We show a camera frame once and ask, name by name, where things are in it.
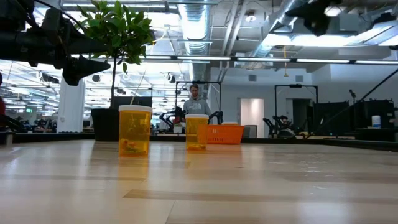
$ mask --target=gray hoodie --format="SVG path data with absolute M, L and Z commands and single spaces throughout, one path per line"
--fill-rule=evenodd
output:
M 187 114 L 207 114 L 211 115 L 211 111 L 207 102 L 201 98 L 192 99 L 190 98 L 184 103 L 184 108 Z

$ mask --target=ceiling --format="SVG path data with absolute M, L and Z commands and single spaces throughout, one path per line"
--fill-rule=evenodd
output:
M 46 0 L 45 2 L 59 6 L 58 1 Z M 90 3 L 89 1 L 73 1 L 81 2 L 80 4 Z M 128 1 L 128 3 L 136 3 L 137 1 Z M 378 10 L 383 7 L 393 6 L 396 1 L 377 1 L 377 0 L 345 0 L 339 6 L 337 12 L 332 7 L 328 9 L 331 13 L 340 13 L 342 11 L 348 13 L 359 13 Z M 210 55 L 221 55 L 225 33 L 227 31 L 228 22 L 233 19 L 234 27 L 240 16 L 241 4 L 238 5 L 235 18 L 231 18 L 231 9 L 234 4 L 239 4 L 238 0 L 220 0 L 218 4 L 211 7 L 210 16 L 210 34 L 208 42 L 210 44 Z M 256 17 L 255 21 L 247 22 L 242 20 L 241 27 L 238 31 L 236 41 L 232 48 L 232 55 L 242 53 L 250 55 L 265 38 L 262 30 L 264 21 L 267 16 L 278 12 L 281 0 L 273 1 L 249 1 L 246 11 L 253 10 Z M 47 10 L 46 7 L 37 6 L 34 16 L 36 21 L 40 22 Z M 68 13 L 77 20 L 82 20 L 77 7 L 68 7 Z M 152 19 L 152 26 L 155 30 L 157 42 L 153 47 L 147 48 L 147 55 L 184 55 L 185 41 L 183 30 L 181 28 L 181 20 L 178 14 L 164 13 L 146 13 L 146 16 Z M 306 46 L 275 46 L 269 52 L 273 57 L 302 57 L 302 58 L 363 58 L 363 59 L 379 59 L 389 55 L 388 47 L 365 46 L 365 47 L 306 47 Z M 218 67 L 219 63 L 211 63 L 210 66 Z M 266 69 L 273 68 L 278 70 L 284 68 L 284 63 L 274 63 Z M 289 64 L 289 69 L 301 68 L 305 72 L 312 72 L 318 68 L 318 65 L 311 64 Z M 233 72 L 230 68 L 226 76 L 239 76 L 242 72 Z M 32 68 L 28 63 L 10 62 L 0 60 L 0 71 L 3 75 L 3 88 L 0 94 L 6 99 L 6 104 L 11 105 L 38 105 L 41 107 L 39 113 L 46 116 L 56 114 L 59 103 L 60 85 L 43 81 L 43 75 L 49 75 L 61 81 L 62 71 L 54 69 L 51 65 L 39 65 Z M 86 96 L 85 109 L 86 116 L 89 116 L 91 108 L 105 108 L 109 106 L 110 86 L 111 86 L 111 69 L 101 72 L 99 82 L 94 82 L 93 77 L 86 77 Z M 141 65 L 130 65 L 127 73 L 123 72 L 121 65 L 116 68 L 116 86 L 122 88 L 127 96 L 153 96 L 154 107 L 157 111 L 162 112 L 171 110 L 175 101 L 175 84 L 167 81 L 167 75 L 174 75 L 176 80 L 190 81 L 190 64 L 189 63 L 142 63 Z M 272 77 L 267 77 L 264 83 L 269 83 Z M 228 83 L 239 84 L 243 79 L 229 78 Z M 188 92 L 183 90 L 178 97 L 180 100 L 187 99 Z

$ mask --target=black metal frame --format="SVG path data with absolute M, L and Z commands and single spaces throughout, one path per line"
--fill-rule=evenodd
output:
M 277 109 L 277 89 L 280 86 L 289 87 L 289 88 L 302 88 L 302 87 L 312 87 L 315 89 L 315 98 L 316 103 L 318 104 L 318 86 L 317 85 L 301 85 L 301 84 L 291 84 L 291 85 L 275 85 L 274 87 L 274 97 L 275 97 L 275 116 L 278 116 L 278 109 Z M 316 121 L 318 115 L 318 107 L 314 110 L 314 118 L 313 120 Z
M 218 102 L 218 111 L 221 111 L 221 82 L 206 82 L 206 81 L 176 81 L 175 82 L 175 107 L 177 108 L 177 92 L 178 92 L 178 84 L 179 83 L 192 83 L 192 84 L 218 84 L 220 86 L 219 89 L 219 99 L 220 101 Z

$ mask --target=orange crate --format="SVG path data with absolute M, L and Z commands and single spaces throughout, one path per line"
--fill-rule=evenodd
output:
M 243 126 L 208 125 L 207 144 L 240 144 Z

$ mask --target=black planter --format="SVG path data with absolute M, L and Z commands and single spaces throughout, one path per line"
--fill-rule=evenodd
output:
M 95 141 L 119 141 L 119 110 L 91 109 Z

